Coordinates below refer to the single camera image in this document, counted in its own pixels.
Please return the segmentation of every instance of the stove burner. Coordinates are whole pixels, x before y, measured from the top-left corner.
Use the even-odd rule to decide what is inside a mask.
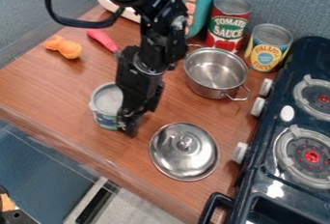
[[[315,151],[307,151],[305,152],[305,157],[308,161],[312,163],[318,163],[319,162],[319,154]]]
[[[329,103],[330,102],[330,97],[326,95],[319,95],[318,96],[318,101],[322,103]]]
[[[280,167],[308,186],[330,189],[330,139],[320,133],[291,126],[276,140]]]
[[[312,116],[330,122],[330,82],[308,74],[293,90],[296,104]]]
[[[322,86],[312,86],[304,89],[302,96],[315,110],[325,114],[330,114],[330,104],[328,97],[330,96],[330,89]]]

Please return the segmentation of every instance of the red can label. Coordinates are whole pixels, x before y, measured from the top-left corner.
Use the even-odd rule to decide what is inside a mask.
[[[214,8],[208,26],[206,44],[236,53],[241,46],[250,14],[225,15]]]

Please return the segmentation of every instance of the can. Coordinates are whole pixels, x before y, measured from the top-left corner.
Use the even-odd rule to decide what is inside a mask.
[[[206,45],[236,53],[241,47],[250,15],[248,0],[214,0]]]
[[[278,70],[292,45],[292,34],[274,24],[256,26],[245,51],[245,61],[254,70],[273,72]]]
[[[90,109],[96,123],[106,129],[117,129],[117,113],[123,105],[123,91],[114,83],[106,83],[93,91]]]

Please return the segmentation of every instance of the red handle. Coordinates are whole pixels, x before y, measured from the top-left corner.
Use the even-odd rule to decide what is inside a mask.
[[[87,35],[103,44],[111,52],[118,51],[116,43],[100,29],[88,29]]]

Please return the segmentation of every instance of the tomato sauce can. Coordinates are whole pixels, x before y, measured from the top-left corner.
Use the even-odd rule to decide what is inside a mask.
[[[206,45],[236,53],[241,47],[250,15],[248,0],[214,0]]]
[[[280,69],[293,41],[292,34],[274,24],[256,26],[245,51],[245,61],[254,70],[274,72]]]

